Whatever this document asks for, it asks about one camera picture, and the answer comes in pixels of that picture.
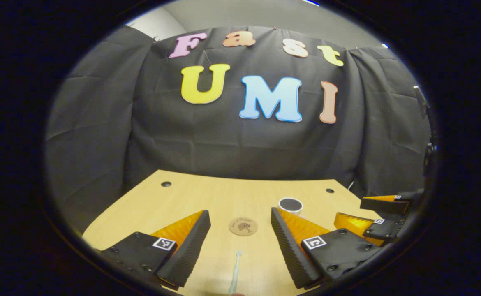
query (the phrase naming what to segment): mounting screw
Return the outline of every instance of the mounting screw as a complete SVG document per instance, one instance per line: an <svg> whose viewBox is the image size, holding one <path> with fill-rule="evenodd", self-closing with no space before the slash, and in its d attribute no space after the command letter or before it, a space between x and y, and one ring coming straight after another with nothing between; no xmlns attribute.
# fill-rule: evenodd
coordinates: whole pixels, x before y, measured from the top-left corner
<svg viewBox="0 0 481 296"><path fill-rule="evenodd" d="M143 264L142 269L147 271L147 272L153 272L154 270L151 268L151 266Z"/></svg>

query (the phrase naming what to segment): paper cup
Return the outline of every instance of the paper cup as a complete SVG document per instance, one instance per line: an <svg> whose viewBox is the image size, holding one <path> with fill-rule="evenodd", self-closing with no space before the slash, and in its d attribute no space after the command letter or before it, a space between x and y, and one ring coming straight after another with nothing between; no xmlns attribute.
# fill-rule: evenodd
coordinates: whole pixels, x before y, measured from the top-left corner
<svg viewBox="0 0 481 296"><path fill-rule="evenodd" d="M299 216L301 210L303 209L303 203L297 199L285 197L279 200L279 208Z"/></svg>

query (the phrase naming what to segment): letter m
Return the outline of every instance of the letter m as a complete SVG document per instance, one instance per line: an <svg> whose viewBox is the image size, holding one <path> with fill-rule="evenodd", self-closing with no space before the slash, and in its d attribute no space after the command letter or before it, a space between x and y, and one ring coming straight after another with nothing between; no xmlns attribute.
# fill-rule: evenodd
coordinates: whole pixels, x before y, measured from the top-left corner
<svg viewBox="0 0 481 296"><path fill-rule="evenodd" d="M259 111L256 109L257 102L266 118L270 118L280 102L280 110L275 117L281 121L299 122L303 118L297 106L297 92L301 86L301 80L284 77L272 92L264 79L258 75L250 75L242 78L246 84L246 100L244 109L240 111L241 118L258 118Z"/></svg>

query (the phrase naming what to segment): foam letter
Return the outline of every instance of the foam letter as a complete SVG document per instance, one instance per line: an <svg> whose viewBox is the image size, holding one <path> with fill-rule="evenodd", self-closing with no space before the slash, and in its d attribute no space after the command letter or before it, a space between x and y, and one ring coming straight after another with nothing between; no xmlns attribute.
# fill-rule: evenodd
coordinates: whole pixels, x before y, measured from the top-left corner
<svg viewBox="0 0 481 296"><path fill-rule="evenodd" d="M248 31L231 32L226 35L226 40L222 42L225 47L237 45L250 46L255 44L253 33Z"/></svg>
<svg viewBox="0 0 481 296"><path fill-rule="evenodd" d="M306 51L306 45L301 41L293 40L293 39L284 39L282 40L284 46L282 49L292 56L298 56L300 58L306 58L308 56L308 51Z"/></svg>
<svg viewBox="0 0 481 296"><path fill-rule="evenodd" d="M335 123L336 92L338 92L338 87L326 81L321 81L321 87L325 90L325 104L319 119L324 123Z"/></svg>
<svg viewBox="0 0 481 296"><path fill-rule="evenodd" d="M175 46L175 51L169 55L169 58L187 56L190 54L190 51L187 50L187 47L189 46L191 49L194 49L199 44L199 39L206 39L206 37L206 33L200 32L199 34L186 35L177 38L178 42Z"/></svg>
<svg viewBox="0 0 481 296"><path fill-rule="evenodd" d="M336 52L334 49L332 49L330 46L327 45L319 45L317 47L318 49L321 49L323 52L323 56L325 56L325 59L330 62L331 64L334 64L336 66L342 66L343 63L342 61L338 60L336 56L340 56L338 52Z"/></svg>
<svg viewBox="0 0 481 296"><path fill-rule="evenodd" d="M228 64L215 64L209 66L213 71L213 79L211 88L207 92L199 92L197 84L199 82L199 75L204 71L203 66L190 66L182 69L182 97L192 104L207 104L218 99L222 94L224 88L224 76L229 70Z"/></svg>
<svg viewBox="0 0 481 296"><path fill-rule="evenodd" d="M257 102L259 102L266 118L272 116L279 102L280 110L275 114L278 120L299 122L303 118L297 106L297 92L299 86L301 86L301 80L284 77L279 81L273 92L264 79L258 75L245 76L241 80L246 84L244 109L239 113L241 118L258 118Z"/></svg>

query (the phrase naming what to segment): wooden table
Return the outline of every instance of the wooden table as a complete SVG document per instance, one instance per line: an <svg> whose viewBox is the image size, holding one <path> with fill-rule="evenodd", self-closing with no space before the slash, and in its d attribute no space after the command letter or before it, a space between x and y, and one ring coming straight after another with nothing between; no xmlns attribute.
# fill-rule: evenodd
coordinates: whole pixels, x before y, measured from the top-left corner
<svg viewBox="0 0 481 296"><path fill-rule="evenodd" d="M164 181L172 183L162 187ZM271 207L284 197L299 199L301 217L335 230L336 212L377 219L361 210L360 200L335 180L241 180L158 170L107 208L87 228L83 238L104 250L135 231L152 234L199 210L209 210L211 228L185 287L189 296L226 295L233 277L237 250L237 292L246 296L291 296L305 292L291 280L270 223ZM236 217L254 219L259 230L236 236L228 225Z"/></svg>

